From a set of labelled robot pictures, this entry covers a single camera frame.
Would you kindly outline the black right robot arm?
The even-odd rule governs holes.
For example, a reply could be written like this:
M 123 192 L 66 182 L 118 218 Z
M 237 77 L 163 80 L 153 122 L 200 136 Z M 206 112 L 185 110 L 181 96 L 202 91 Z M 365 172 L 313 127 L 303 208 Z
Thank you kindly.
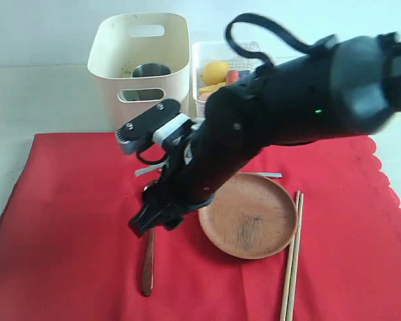
M 396 33 L 340 42 L 329 35 L 314 44 L 298 40 L 278 23 L 254 13 L 235 18 L 274 33 L 301 57 L 275 65 L 269 56 L 225 40 L 261 65 L 218 89 L 193 120 L 165 99 L 116 131 L 126 154 L 153 144 L 159 179 L 142 194 L 129 226 L 136 235 L 161 225 L 174 229 L 184 215 L 209 205 L 216 191 L 266 146 L 297 146 L 318 140 L 373 134 L 401 112 L 401 41 Z

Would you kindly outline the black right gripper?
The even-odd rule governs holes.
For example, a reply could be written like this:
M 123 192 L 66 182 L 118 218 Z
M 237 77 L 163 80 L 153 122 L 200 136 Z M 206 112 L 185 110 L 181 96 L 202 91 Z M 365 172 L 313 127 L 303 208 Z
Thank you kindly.
M 203 123 L 172 152 L 160 178 L 143 193 L 143 205 L 129 220 L 136 237 L 163 226 L 175 229 L 184 216 L 211 204 L 215 192 L 257 156 L 265 138 L 254 127 L 212 130 Z

